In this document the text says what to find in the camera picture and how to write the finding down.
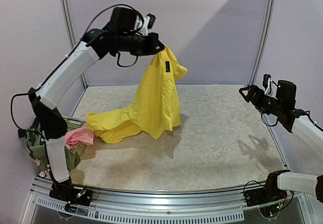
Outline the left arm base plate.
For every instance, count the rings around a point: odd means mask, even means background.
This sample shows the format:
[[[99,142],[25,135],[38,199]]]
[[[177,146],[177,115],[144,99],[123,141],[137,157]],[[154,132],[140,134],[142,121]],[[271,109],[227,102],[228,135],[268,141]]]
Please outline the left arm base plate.
[[[53,183],[49,192],[51,198],[69,202],[70,204],[90,206],[93,191],[85,186],[71,183]]]

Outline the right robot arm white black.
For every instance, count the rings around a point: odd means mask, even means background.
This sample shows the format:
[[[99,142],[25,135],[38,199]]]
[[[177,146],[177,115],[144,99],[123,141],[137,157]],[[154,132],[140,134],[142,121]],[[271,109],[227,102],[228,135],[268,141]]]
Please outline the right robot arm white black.
[[[322,152],[322,127],[310,116],[309,111],[296,108],[296,85],[290,81],[276,83],[276,95],[270,95],[273,80],[266,74],[263,88],[250,85],[239,89],[246,102],[250,102],[261,115],[273,115],[289,133],[300,138],[312,150]],[[268,175],[265,185],[257,191],[246,191],[249,205],[258,205],[285,197],[287,191],[306,193],[322,202],[322,175],[294,173],[288,170],[275,171]]]

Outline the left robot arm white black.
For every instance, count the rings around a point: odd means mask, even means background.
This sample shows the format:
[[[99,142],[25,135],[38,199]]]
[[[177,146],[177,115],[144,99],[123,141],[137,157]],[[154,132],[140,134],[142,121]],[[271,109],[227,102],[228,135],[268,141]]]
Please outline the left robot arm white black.
[[[75,190],[66,183],[70,175],[65,157],[67,123],[58,110],[58,103],[74,82],[107,54],[120,58],[128,52],[136,58],[155,55],[164,49],[158,33],[150,32],[155,15],[142,16],[131,6],[111,6],[112,14],[101,28],[87,27],[80,41],[56,69],[38,86],[30,89],[30,102],[45,138],[45,152],[55,192],[65,201],[75,197]]]

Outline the yellow shorts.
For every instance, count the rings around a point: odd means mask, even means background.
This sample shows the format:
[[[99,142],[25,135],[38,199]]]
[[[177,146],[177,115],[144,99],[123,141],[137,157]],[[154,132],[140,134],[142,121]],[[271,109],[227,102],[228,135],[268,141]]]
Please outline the yellow shorts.
[[[147,133],[157,140],[165,131],[181,125],[176,81],[187,74],[173,52],[165,47],[147,67],[133,102],[104,113],[88,113],[86,127],[107,144]]]

